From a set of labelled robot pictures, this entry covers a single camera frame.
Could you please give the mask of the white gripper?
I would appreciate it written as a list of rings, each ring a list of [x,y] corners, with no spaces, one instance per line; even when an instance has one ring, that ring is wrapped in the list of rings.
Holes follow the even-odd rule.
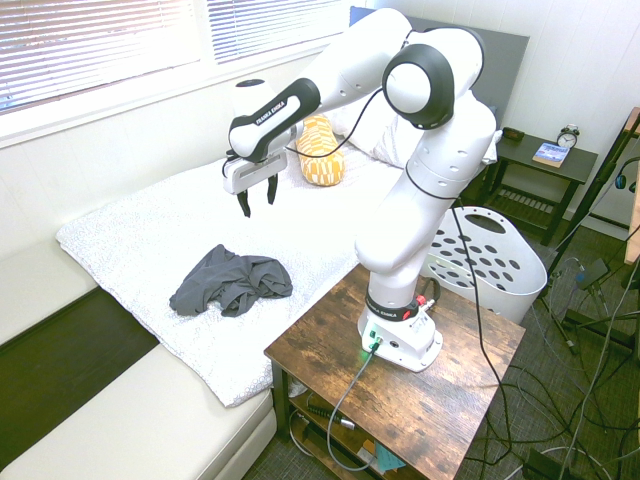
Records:
[[[236,195],[243,215],[250,218],[248,192],[245,190],[268,179],[267,201],[273,205],[278,188],[277,174],[286,166],[286,154],[283,152],[258,163],[230,154],[222,167],[223,188],[227,193]]]

